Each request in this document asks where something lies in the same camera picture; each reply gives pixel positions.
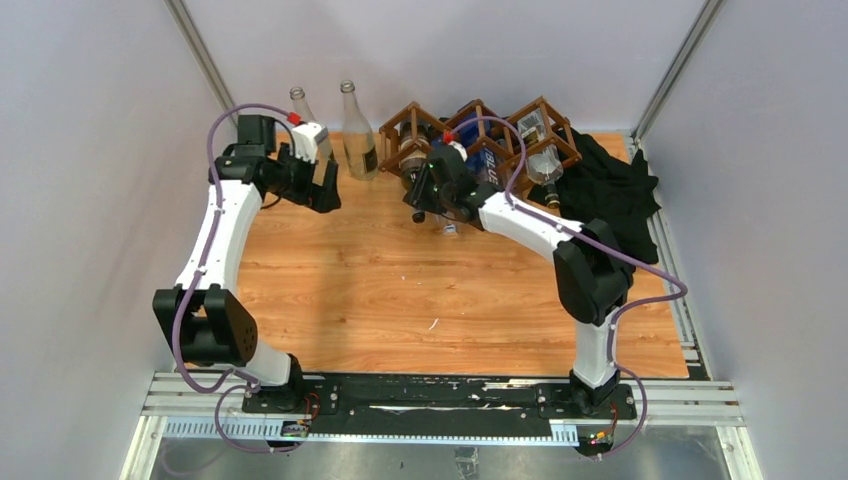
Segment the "tall clear glass bottle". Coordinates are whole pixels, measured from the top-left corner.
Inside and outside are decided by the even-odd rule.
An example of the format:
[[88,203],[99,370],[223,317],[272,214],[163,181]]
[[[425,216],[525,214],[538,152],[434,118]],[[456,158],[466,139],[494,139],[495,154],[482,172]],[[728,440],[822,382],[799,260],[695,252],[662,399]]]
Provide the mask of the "tall clear glass bottle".
[[299,86],[292,87],[289,96],[294,112],[300,119],[300,123],[293,129],[300,158],[313,164],[334,162],[335,156],[330,144],[329,132],[315,119],[306,100],[305,91]]

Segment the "dark green wine bottle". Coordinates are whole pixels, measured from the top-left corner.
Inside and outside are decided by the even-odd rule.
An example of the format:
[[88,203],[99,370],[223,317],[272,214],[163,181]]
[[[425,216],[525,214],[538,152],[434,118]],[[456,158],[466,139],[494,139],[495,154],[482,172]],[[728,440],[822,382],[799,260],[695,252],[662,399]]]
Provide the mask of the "dark green wine bottle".
[[413,134],[412,125],[413,123],[411,121],[406,121],[400,127],[399,150],[402,151],[410,145],[415,146],[410,153],[403,156],[398,164],[401,182],[406,191],[410,191],[413,187],[421,165],[426,159],[426,152],[421,150],[420,146],[430,144],[428,127],[417,121],[415,123],[416,134]]

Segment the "clear bottle with black label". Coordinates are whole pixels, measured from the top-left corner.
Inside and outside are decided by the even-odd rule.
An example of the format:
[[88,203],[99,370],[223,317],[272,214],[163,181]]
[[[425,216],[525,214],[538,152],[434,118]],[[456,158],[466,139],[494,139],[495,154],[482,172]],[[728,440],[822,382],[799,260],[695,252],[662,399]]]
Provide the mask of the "clear bottle with black label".
[[354,82],[343,80],[340,92],[343,104],[342,140],[348,169],[355,179],[369,181],[377,175],[379,164],[374,133],[358,104]]

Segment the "blue labelled clear bottle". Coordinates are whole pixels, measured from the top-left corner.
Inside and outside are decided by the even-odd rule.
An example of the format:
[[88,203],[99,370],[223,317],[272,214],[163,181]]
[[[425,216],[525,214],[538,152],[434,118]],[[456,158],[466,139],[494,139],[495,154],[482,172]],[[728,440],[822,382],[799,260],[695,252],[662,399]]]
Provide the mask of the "blue labelled clear bottle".
[[501,163],[493,150],[481,147],[475,153],[470,152],[471,146],[480,138],[479,128],[475,124],[465,125],[459,130],[459,139],[466,148],[468,159],[465,162],[468,170],[475,176],[479,183],[489,182],[499,187],[504,185],[497,167]]

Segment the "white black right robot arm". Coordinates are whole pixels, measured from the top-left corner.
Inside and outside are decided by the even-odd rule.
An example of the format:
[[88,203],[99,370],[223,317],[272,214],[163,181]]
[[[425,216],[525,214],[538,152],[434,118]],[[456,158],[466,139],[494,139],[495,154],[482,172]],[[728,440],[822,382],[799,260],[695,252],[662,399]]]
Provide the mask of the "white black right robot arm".
[[598,416],[620,381],[613,317],[627,299],[633,267],[614,257],[615,240],[605,223],[564,221],[535,208],[478,181],[465,157],[457,143],[429,152],[408,173],[404,202],[416,222],[441,215],[515,241],[553,265],[559,301],[576,322],[569,401],[580,415]]

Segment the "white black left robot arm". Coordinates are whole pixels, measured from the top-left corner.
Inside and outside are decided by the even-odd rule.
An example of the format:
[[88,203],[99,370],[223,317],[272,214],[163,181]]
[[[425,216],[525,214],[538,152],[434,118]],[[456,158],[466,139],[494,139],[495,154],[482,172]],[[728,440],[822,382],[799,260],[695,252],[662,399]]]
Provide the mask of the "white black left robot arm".
[[311,399],[299,361],[259,337],[254,317],[237,298],[237,280],[249,230],[267,195],[329,213],[341,206],[338,164],[328,130],[291,114],[284,122],[243,114],[237,139],[211,155],[206,211],[192,253],[173,287],[155,292],[152,307],[186,383],[203,386],[188,368],[221,367],[222,379],[242,379],[253,398],[283,413]]

